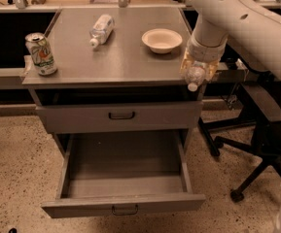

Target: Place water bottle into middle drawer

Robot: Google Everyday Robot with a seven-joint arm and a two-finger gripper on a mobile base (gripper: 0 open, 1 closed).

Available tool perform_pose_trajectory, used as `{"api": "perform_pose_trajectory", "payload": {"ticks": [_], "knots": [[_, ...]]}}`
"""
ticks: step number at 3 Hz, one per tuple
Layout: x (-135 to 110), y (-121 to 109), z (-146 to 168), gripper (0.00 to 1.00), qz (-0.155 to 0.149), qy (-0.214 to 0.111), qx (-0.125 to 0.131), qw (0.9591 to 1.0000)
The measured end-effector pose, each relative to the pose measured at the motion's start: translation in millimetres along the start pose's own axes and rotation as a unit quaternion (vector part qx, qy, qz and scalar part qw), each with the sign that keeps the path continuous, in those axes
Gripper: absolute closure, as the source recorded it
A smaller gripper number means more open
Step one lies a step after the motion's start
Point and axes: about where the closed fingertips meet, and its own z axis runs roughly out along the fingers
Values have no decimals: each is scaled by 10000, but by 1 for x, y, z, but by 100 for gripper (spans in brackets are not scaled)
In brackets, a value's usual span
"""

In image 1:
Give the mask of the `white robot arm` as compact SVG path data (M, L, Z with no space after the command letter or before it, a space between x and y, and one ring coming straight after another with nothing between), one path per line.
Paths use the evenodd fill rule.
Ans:
M227 40L249 66L269 71L277 82L244 82L238 94L256 122L249 145L224 137L212 142L215 149L229 145L262 159L261 164L235 190L231 200L240 202L243 191L269 166L281 177L281 16L255 0L192 0L198 17L188 40L180 72L188 89L196 91L214 76ZM281 207L273 233L281 233Z

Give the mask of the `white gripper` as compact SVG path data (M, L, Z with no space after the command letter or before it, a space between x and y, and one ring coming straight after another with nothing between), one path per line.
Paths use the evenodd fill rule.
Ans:
M210 82L218 70L219 62L225 52L228 35L216 35L201 40L193 33L187 42L185 53L180 66L180 75L184 76L187 69L194 63L205 63L205 80Z

